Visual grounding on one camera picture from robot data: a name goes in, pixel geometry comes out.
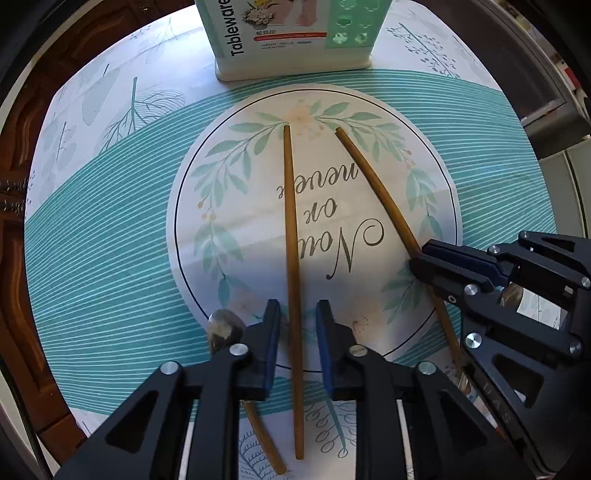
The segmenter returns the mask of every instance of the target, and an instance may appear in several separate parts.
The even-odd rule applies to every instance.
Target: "screw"
[[[472,348],[472,349],[478,348],[482,344],[482,337],[480,336],[480,333],[476,333],[476,332],[468,333],[468,335],[466,335],[466,339],[464,340],[464,343],[466,344],[466,346],[468,348]]]
[[[368,350],[363,345],[356,344],[349,348],[349,353],[353,356],[365,356],[368,354]]]
[[[235,343],[230,347],[230,353],[234,356],[241,356],[248,353],[248,347],[244,343]]]
[[[569,350],[573,357],[578,358],[583,352],[583,345],[578,340],[573,340],[570,342]]]
[[[172,375],[178,370],[178,363],[173,361],[164,362],[160,365],[160,371],[164,375]]]
[[[466,288],[464,288],[464,293],[469,297],[472,297],[478,293],[478,286],[470,283],[469,285],[466,285]]]
[[[417,368],[423,375],[433,375],[437,371],[437,367],[431,362],[421,362]]]

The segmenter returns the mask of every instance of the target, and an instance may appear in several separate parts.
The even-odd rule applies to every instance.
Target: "brown wooden furniture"
[[[0,353],[35,431],[59,463],[86,436],[47,365],[27,289],[22,214],[41,124],[54,94],[87,62],[142,26],[190,5],[192,0],[103,0],[33,67],[0,133]]]

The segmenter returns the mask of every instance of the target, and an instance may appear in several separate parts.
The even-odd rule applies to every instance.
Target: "wooden chopstick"
[[[269,435],[269,432],[267,432],[265,424],[256,411],[255,404],[250,401],[243,401],[242,408],[244,408],[248,421],[251,423],[252,431],[255,433],[263,451],[267,455],[269,464],[277,475],[283,475],[287,472],[287,467],[283,463],[279,450],[277,450],[275,443],[273,443],[273,439]]]
[[[297,246],[296,190],[290,126],[283,127],[285,248],[290,318],[291,389],[294,408],[295,458],[304,458],[304,365],[301,345],[300,258]]]
[[[414,237],[412,230],[408,226],[408,223],[404,219],[402,213],[394,203],[394,200],[388,193],[386,187],[379,179],[376,172],[373,170],[371,165],[365,159],[363,154],[359,151],[357,146],[353,143],[353,141],[349,138],[345,130],[341,127],[338,127],[335,131],[335,135],[346,148],[349,155],[353,158],[365,178],[367,179],[369,185],[372,187],[372,190],[377,195],[379,201],[384,206],[386,213],[392,220],[394,224],[394,228],[398,232],[400,236],[400,240],[406,247],[408,254],[411,257],[418,255],[421,253],[421,247],[419,246],[417,239]],[[439,317],[439,321],[441,322],[441,326],[443,327],[443,332],[447,338],[447,343],[449,344],[449,349],[452,354],[452,361],[454,366],[456,367],[456,371],[460,373],[462,371],[462,354],[460,351],[460,346],[457,342],[456,332],[453,330],[453,324],[451,318],[449,318],[449,314],[443,303],[443,300],[439,297],[436,297],[433,294],[433,290],[431,288],[428,289],[431,294],[431,300],[435,305],[435,311],[437,312],[437,316]]]

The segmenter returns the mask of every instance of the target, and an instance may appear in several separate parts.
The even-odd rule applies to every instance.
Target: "black metal bracket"
[[[591,241],[521,232],[487,253],[429,241],[413,274],[462,311],[465,372],[537,475],[559,471],[591,425]],[[567,312],[560,330],[500,305],[513,282]]]
[[[270,300],[262,323],[246,329],[242,349],[222,349],[209,362],[189,367],[162,364],[81,445],[56,479],[176,480],[195,400],[187,480],[237,479],[239,401],[264,400],[271,391],[280,324],[280,304]]]
[[[417,480],[524,480],[533,474],[470,401],[431,362],[388,362],[316,307],[323,381],[333,400],[357,401],[356,480],[406,480],[401,405]]]

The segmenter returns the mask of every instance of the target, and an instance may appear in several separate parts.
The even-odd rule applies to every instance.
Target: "cable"
[[[27,438],[31,443],[31,447],[33,449],[33,454],[37,459],[37,463],[43,472],[43,475],[46,480],[53,480],[53,473],[51,473],[51,469],[47,463],[47,459],[43,454],[43,450],[41,450],[41,445],[39,444],[39,439],[37,438],[37,434],[33,428],[33,423],[31,422],[31,418],[27,412],[27,408],[25,406],[25,402],[22,399],[22,395],[20,390],[18,389],[17,383],[14,380],[10,370],[8,369],[8,365],[4,361],[4,358],[0,354],[0,373],[6,380],[8,384],[8,388],[12,394],[12,397],[17,404],[18,413],[21,416],[22,424],[25,426],[25,432],[27,434]]]

